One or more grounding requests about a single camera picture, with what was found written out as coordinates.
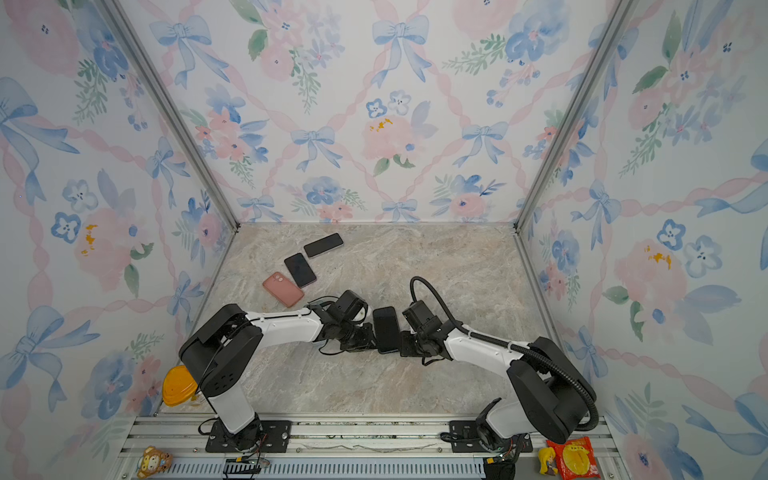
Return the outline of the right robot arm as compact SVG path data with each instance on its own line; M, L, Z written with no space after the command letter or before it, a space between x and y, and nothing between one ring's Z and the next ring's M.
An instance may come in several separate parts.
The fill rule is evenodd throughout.
M509 380L514 396L491 401L475 419L474 435L459 443L497 452L517 437L539 433L557 444L599 423L597 395L551 339L523 344L491 337L458 321L442 321L421 300L403 311L403 357L463 362Z

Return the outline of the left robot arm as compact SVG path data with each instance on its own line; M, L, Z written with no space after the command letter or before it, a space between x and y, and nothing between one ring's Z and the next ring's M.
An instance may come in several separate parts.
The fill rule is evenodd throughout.
M243 387L247 366L258 350L284 344L336 340L344 352L374 350L367 314L368 304L351 290L289 312L247 312L236 304L221 307L179 350L181 363L215 415L204 434L205 451L285 452L291 423L262 423Z

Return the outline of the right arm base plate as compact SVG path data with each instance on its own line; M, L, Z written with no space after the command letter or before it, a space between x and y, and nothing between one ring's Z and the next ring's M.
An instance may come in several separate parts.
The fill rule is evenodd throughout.
M533 452L529 434L517 434L503 439L489 429L479 427L475 420L450 421L448 430L440 434L440 439L448 443L454 453L502 455Z

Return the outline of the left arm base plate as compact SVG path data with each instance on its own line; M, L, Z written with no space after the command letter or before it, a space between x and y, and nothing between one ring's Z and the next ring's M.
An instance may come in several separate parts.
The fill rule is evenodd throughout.
M207 453L285 453L291 437L289 420L254 420L238 433L229 432L217 419L206 434Z

